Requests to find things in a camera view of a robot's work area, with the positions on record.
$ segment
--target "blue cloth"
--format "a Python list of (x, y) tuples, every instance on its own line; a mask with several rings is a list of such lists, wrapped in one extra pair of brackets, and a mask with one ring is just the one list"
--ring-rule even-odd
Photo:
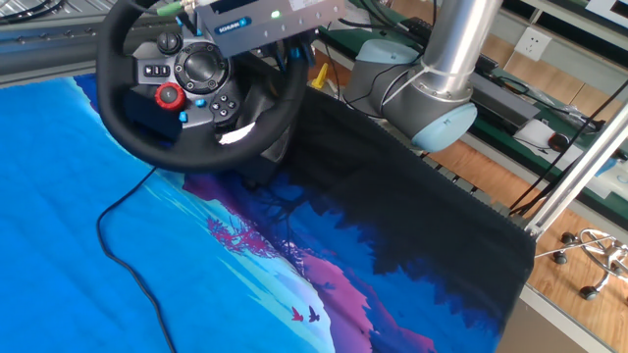
[[(0, 352), (168, 352), (150, 302), (97, 240), (98, 216), (150, 167), (107, 133), (95, 93), (94, 76), (0, 90)], [(304, 104), (297, 158), (268, 185), (158, 171), (103, 220), (178, 351), (495, 350), (534, 242), (455, 186), (426, 193), (412, 175), (427, 167), (378, 127), (343, 129), (311, 109), (327, 104)], [(394, 163), (370, 166), (380, 148)], [(452, 213), (471, 228), (444, 225)], [(424, 230), (442, 228), (457, 247)]]
[[(70, 78), (0, 90), (0, 102), (0, 352), (167, 352), (150, 302), (95, 232), (150, 168), (113, 141)], [(229, 214), (182, 184), (160, 172), (103, 221), (112, 252), (159, 299), (179, 351), (329, 351), (328, 334), (285, 324), (282, 302), (323, 312), (307, 282), (280, 258), (226, 250), (206, 219)]]

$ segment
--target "pink tree print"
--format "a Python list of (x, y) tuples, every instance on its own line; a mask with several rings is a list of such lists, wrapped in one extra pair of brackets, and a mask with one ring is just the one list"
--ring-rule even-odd
[(237, 218), (237, 225), (231, 221), (231, 232), (225, 225), (213, 219), (207, 220), (209, 232), (229, 251), (243, 254), (244, 250), (250, 251), (253, 255), (272, 259), (279, 256), (279, 253), (255, 230), (255, 227), (248, 222)]

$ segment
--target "yellow part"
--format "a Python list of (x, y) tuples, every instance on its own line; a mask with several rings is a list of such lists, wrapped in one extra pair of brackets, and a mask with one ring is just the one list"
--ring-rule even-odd
[(312, 81), (312, 87), (316, 89), (321, 89), (325, 85), (325, 80), (327, 79), (327, 68), (329, 65), (327, 63), (323, 64), (321, 71), (318, 72), (318, 77)]

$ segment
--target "red button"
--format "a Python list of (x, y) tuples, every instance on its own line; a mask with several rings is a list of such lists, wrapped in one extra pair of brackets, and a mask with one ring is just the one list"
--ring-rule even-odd
[(155, 101), (166, 110), (180, 111), (185, 105), (185, 93), (178, 84), (166, 82), (157, 88)]

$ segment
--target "metal frame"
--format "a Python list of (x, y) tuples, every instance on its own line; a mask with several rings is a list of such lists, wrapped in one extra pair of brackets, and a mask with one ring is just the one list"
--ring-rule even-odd
[(539, 238), (556, 218), (578, 196), (589, 180), (595, 176), (606, 160), (628, 137), (628, 102), (606, 125), (591, 148), (587, 150), (549, 195), (525, 230)]

